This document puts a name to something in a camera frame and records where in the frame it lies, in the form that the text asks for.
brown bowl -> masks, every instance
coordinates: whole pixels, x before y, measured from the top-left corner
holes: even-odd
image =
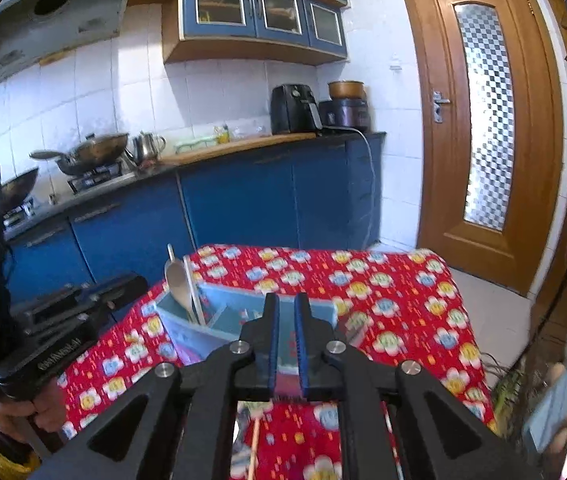
[[[331,99],[365,99],[361,81],[333,81],[327,88]]]

floral tablecloth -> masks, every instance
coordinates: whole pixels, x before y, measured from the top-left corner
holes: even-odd
[[[300,251],[206,246],[191,256],[199,282],[332,300],[345,332],[374,361],[419,361],[490,428],[496,424],[470,321],[451,273],[435,253]],[[60,378],[73,436],[161,361],[181,363],[155,311],[153,287]],[[230,476],[247,476],[260,419],[257,480],[339,480],[339,421],[332,404],[243,403]]]

checkered glass panel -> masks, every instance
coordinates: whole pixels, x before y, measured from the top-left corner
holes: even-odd
[[[503,230],[513,178],[515,101],[499,17],[493,7],[454,6],[468,67],[471,161],[464,219]]]

door lock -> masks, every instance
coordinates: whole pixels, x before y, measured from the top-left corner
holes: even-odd
[[[435,123],[443,123],[443,117],[441,116],[441,105],[450,104],[449,99],[444,99],[441,92],[433,90],[433,117]]]

glass cabinet door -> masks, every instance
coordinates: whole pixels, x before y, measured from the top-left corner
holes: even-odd
[[[345,56],[345,38],[341,12],[310,0],[304,0],[310,28],[310,46]]]
[[[254,36],[251,0],[183,0],[184,35]]]
[[[309,45],[301,0],[254,0],[257,38]]]

